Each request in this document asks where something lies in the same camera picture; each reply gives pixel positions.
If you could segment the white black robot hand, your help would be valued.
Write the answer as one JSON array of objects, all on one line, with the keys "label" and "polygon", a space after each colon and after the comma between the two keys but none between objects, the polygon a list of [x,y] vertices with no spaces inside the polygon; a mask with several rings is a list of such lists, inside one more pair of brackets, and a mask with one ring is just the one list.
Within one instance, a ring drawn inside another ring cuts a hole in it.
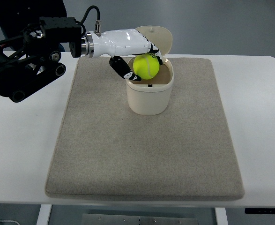
[{"label": "white black robot hand", "polygon": [[81,55],[98,58],[109,55],[109,64],[123,79],[141,81],[142,78],[131,70],[123,60],[123,56],[143,55],[149,53],[156,57],[159,64],[163,64],[163,57],[158,47],[135,29],[112,30],[98,36],[94,32],[87,32],[82,37]]}]

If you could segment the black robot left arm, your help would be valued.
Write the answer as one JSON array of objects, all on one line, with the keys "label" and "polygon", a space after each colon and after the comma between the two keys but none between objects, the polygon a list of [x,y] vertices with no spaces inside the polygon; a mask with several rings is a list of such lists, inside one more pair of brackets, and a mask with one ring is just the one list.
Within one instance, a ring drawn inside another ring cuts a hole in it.
[{"label": "black robot left arm", "polygon": [[59,45],[69,43],[80,57],[84,31],[73,17],[40,17],[22,35],[0,41],[0,96],[18,103],[63,76]]}]

